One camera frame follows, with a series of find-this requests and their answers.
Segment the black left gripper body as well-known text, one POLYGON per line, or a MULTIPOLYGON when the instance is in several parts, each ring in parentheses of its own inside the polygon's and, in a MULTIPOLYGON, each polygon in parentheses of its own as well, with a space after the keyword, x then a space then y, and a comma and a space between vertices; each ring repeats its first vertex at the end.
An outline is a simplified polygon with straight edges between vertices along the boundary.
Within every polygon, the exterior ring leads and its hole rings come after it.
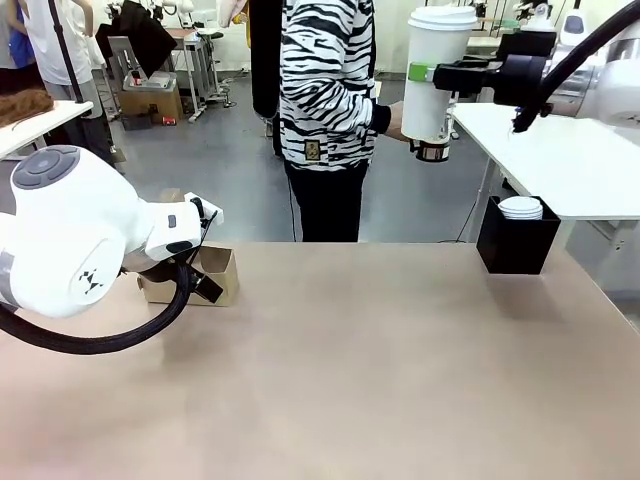
POLYGON ((193 261, 179 255, 136 273, 137 286, 148 303, 169 304, 174 299, 178 265, 185 265, 189 273, 189 304, 216 304, 222 298, 223 286, 214 277, 220 264, 205 255, 197 255, 193 261))

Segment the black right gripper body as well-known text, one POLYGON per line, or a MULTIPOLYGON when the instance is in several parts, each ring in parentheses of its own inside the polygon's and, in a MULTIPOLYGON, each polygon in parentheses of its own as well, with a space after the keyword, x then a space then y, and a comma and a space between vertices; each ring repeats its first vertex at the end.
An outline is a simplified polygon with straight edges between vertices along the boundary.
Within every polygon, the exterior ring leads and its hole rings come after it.
POLYGON ((463 59, 453 63, 438 64, 433 72, 436 89, 477 94, 483 88, 502 90, 505 77, 499 70, 500 64, 484 59, 463 59))

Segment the person's left hand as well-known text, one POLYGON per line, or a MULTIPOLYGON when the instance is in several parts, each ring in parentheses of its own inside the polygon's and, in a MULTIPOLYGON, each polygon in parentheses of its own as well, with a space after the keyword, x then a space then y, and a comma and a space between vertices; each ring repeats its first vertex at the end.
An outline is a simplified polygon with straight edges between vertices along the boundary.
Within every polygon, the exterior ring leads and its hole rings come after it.
POLYGON ((402 120, 404 102, 398 101, 389 106, 390 108, 390 123, 385 132, 385 135, 389 138, 408 143, 410 139, 402 133, 402 120))

